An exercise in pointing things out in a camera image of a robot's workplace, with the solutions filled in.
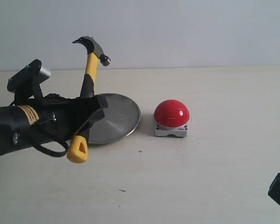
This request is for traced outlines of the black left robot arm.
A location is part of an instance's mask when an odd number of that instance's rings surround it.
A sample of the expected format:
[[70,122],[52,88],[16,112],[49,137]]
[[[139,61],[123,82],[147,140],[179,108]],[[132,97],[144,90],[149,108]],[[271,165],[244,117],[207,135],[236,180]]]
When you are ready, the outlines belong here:
[[49,94],[0,107],[0,156],[33,147],[51,157],[67,154],[67,141],[104,118],[104,96],[64,98]]

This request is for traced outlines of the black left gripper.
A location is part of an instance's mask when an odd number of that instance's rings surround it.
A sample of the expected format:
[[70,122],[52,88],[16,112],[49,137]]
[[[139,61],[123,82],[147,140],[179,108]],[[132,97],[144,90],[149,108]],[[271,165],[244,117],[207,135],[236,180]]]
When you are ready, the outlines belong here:
[[91,127],[104,115],[97,115],[107,108],[102,95],[91,98],[64,98],[49,94],[40,98],[15,100],[14,109],[26,117],[14,128],[14,141],[18,148],[46,149],[45,143],[55,142],[69,149],[69,141],[81,131]]

